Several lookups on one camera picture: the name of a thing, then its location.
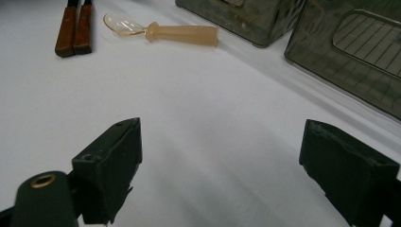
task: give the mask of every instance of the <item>tool handle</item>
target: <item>tool handle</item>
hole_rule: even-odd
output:
[[[57,38],[55,52],[58,56],[65,58],[74,55],[74,36],[77,20],[77,8],[66,7],[60,25],[59,37]]]
[[[147,39],[185,42],[201,45],[218,45],[218,29],[214,26],[159,26],[153,22],[146,31]]]
[[[85,4],[80,8],[78,26],[74,40],[74,51],[78,55],[92,53],[92,5]]]

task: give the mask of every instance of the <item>spoon bowl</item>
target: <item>spoon bowl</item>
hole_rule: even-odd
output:
[[[103,17],[103,23],[117,35],[130,36],[145,33],[146,28],[135,23],[130,18],[107,13]]]

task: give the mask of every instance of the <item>brown wooden handle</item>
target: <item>brown wooden handle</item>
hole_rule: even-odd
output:
[[[58,56],[65,58],[74,55],[74,37],[77,20],[77,8],[67,7],[64,10],[60,25],[59,37],[57,38],[55,52]]]
[[[92,53],[91,23],[92,5],[82,5],[74,40],[74,51],[76,54],[82,55]]]

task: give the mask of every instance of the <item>white tabletop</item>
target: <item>white tabletop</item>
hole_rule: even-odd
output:
[[[286,62],[289,34],[262,49],[223,29],[218,47],[119,38],[105,13],[211,24],[174,0],[95,0],[94,52],[62,59],[65,7],[0,1],[0,210],[133,117],[144,161],[113,226],[347,226],[298,163],[307,119],[401,162],[401,124]]]

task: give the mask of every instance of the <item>translucent green box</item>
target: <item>translucent green box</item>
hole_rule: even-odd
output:
[[[401,120],[401,1],[307,0],[286,57]]]
[[[295,25],[304,0],[176,0],[178,7],[267,47]]]

